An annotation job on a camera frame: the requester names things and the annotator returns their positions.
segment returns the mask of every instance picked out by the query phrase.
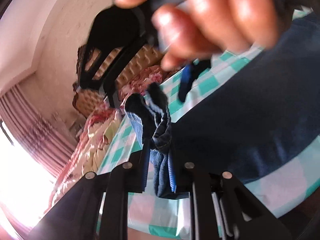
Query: green and white checkered tablecloth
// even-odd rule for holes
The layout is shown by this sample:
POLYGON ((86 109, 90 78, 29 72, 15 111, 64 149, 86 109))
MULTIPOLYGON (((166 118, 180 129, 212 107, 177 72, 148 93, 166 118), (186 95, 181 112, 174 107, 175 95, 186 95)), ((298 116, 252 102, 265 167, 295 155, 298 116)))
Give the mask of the green and white checkered tablecloth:
MULTIPOLYGON (((225 52, 219 58, 212 59, 212 68, 194 82, 184 104, 177 99, 181 72, 161 84, 169 100, 172 122, 217 90, 260 52, 261 48, 252 47, 239 56, 225 52)), ((98 174, 110 172, 126 162, 132 152, 140 149, 133 128, 128 118, 124 117, 98 174)), ((246 186, 279 217, 301 203, 320 185, 319 153, 320 137, 283 167, 246 186)), ((153 165, 149 164, 146 191, 143 194, 129 193, 128 226, 157 236, 188 239, 189 200, 157 198, 152 187, 153 174, 153 165)))

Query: jeans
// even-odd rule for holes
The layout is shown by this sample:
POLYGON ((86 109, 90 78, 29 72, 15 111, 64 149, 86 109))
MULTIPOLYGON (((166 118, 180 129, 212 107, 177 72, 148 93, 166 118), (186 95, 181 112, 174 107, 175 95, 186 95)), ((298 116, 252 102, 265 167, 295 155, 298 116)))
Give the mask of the jeans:
POLYGON ((124 110, 136 133, 140 146, 151 140, 150 161, 154 166, 154 190, 156 196, 177 198, 172 194, 169 174, 169 154, 171 150, 171 117, 167 96, 156 83, 149 85, 147 102, 140 94, 132 94, 126 101, 124 110))
POLYGON ((320 20, 313 13, 172 124, 185 161, 243 183, 278 169, 319 134, 320 20))

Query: bed sheet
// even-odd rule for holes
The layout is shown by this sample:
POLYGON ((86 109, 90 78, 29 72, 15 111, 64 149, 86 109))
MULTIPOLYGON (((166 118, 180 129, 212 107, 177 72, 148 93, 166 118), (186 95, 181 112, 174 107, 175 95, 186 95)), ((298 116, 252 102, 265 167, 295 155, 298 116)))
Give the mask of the bed sheet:
MULTIPOLYGON (((295 16, 304 13, 296 12, 295 16)), ((229 78, 242 69, 261 52, 253 46, 248 52, 234 55, 225 52, 212 59, 212 68, 201 74, 194 82, 181 104, 177 93, 181 71, 176 73, 161 88, 168 97, 172 122, 176 122, 201 100, 217 90, 229 78)), ((125 117, 103 160, 98 174, 110 172, 126 162, 132 152, 140 150, 130 121, 125 117)), ((318 136, 302 153, 273 173, 246 184, 246 187, 276 216, 280 217, 300 204, 320 185, 320 137, 318 136)), ((153 192, 153 165, 149 164, 146 191, 142 194, 129 193, 128 226, 152 235, 189 239, 189 200, 157 198, 153 192)))

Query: silver bolt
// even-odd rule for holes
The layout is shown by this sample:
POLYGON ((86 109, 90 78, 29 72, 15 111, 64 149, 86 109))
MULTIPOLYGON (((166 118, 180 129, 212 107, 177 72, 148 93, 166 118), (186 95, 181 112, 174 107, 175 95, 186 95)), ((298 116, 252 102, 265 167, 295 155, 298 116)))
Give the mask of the silver bolt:
POLYGON ((225 179, 231 179, 232 173, 229 171, 225 171, 224 173, 222 173, 222 177, 224 177, 225 179))
POLYGON ((126 162, 124 164, 122 164, 122 167, 126 170, 131 169, 132 168, 132 163, 131 162, 126 162))
POLYGON ((92 171, 87 172, 87 173, 85 174, 85 178, 86 178, 86 179, 93 179, 95 176, 96 176, 96 174, 94 174, 94 172, 92 172, 92 171))
POLYGON ((192 162, 187 162, 184 164, 184 166, 187 168, 187 169, 193 169, 195 167, 195 164, 192 163, 192 162))

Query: hand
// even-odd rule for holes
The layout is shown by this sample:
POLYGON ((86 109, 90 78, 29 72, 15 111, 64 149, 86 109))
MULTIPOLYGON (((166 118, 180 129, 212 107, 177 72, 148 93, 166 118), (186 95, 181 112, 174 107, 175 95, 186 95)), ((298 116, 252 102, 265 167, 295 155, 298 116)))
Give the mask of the hand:
MULTIPOLYGON (((115 0, 122 8, 146 0, 115 0)), ((279 21, 273 0, 187 0, 188 14, 173 4, 159 8, 152 22, 169 50, 162 60, 164 70, 195 58, 209 58, 228 49, 240 53, 254 42, 266 48, 279 37, 279 21)))

